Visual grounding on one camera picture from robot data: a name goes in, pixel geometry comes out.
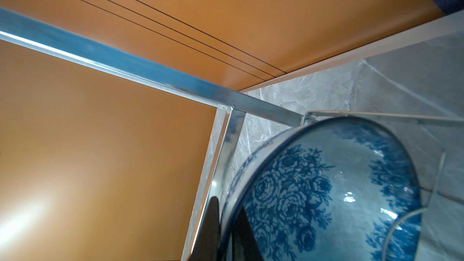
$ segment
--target ceramic bowl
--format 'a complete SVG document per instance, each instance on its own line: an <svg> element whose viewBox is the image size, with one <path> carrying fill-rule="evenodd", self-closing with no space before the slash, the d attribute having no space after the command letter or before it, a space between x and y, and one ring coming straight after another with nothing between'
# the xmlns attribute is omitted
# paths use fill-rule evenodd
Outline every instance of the ceramic bowl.
<svg viewBox="0 0 464 261"><path fill-rule="evenodd" d="M264 260L380 260L387 231L421 201L399 140L340 117L284 131L248 157L225 200L219 254L242 206ZM387 260L414 260L420 227L420 216L401 223Z"/></svg>

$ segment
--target metal bar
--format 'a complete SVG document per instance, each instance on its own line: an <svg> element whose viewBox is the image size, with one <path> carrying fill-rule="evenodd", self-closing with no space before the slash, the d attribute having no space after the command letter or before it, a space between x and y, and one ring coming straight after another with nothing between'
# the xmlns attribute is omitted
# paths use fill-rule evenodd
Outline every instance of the metal bar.
<svg viewBox="0 0 464 261"><path fill-rule="evenodd" d="M212 106L299 126L302 115L0 8L0 39Z"/></svg>
<svg viewBox="0 0 464 261"><path fill-rule="evenodd" d="M354 112L354 111L309 111L305 114L303 123L309 124L316 120L316 117L340 117L358 116L368 117L376 120L395 120L413 124L428 124L439 126L464 126L464 118L446 118L426 115L407 115L397 113L374 113L374 112Z"/></svg>
<svg viewBox="0 0 464 261"><path fill-rule="evenodd" d="M205 191L203 192L203 196L201 198L199 213L195 219L194 229L192 231L192 236L187 247L188 255L186 258L188 258L194 248L198 230L200 228L203 215L205 214L205 208L208 206L208 200L213 196L217 196L219 203L221 202L220 198L224 189L224 180L230 169L231 161L235 153L235 148L237 148L237 142L239 141L245 115L245 112L232 107L230 113L226 114L224 118L221 133L219 135L219 139L217 140L217 147L216 151L214 152L214 158L212 159L211 168L206 180Z"/></svg>
<svg viewBox="0 0 464 261"><path fill-rule="evenodd" d="M235 154L237 143L239 142L239 136L242 131L245 115L246 113L243 111L232 109L232 112L229 115L229 121L225 128L223 142L221 143L222 145L219 146L218 143L216 147L216 152L213 158L213 163L216 163L216 169L214 171L214 176L212 177L208 199L213 196L217 196L219 204L222 204L225 179L231 168L232 158Z"/></svg>

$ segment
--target blue rose pattern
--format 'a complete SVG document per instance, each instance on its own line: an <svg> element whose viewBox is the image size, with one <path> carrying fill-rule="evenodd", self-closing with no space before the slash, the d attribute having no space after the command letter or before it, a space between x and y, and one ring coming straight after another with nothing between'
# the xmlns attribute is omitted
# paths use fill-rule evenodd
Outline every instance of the blue rose pattern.
<svg viewBox="0 0 464 261"><path fill-rule="evenodd" d="M419 186L411 181L414 172L403 147L365 124L353 124L334 131L344 139L353 139L377 154L382 160L371 161L371 182L380 186L391 210L398 217L421 207ZM373 261L380 261L385 237L394 220L379 219L374 231L366 235L366 242L374 248ZM414 216L400 224L401 230L393 234L387 249L388 261L413 261L421 232L421 216Z"/></svg>
<svg viewBox="0 0 464 261"><path fill-rule="evenodd" d="M274 160L255 183L244 207L261 254L280 261L296 259L315 249L317 226L326 229L332 221L329 206L332 185L323 171L334 166L321 163L321 150L295 145ZM293 244L289 236L295 235Z"/></svg>

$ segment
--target orange surface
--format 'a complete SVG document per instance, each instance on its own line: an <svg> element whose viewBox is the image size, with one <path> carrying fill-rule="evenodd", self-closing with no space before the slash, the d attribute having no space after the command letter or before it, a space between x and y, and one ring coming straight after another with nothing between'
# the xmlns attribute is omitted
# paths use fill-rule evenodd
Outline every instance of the orange surface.
<svg viewBox="0 0 464 261"><path fill-rule="evenodd" d="M180 260L214 115L0 41L0 260Z"/></svg>
<svg viewBox="0 0 464 261"><path fill-rule="evenodd" d="M432 0L84 1L0 6L235 90L442 16Z"/></svg>

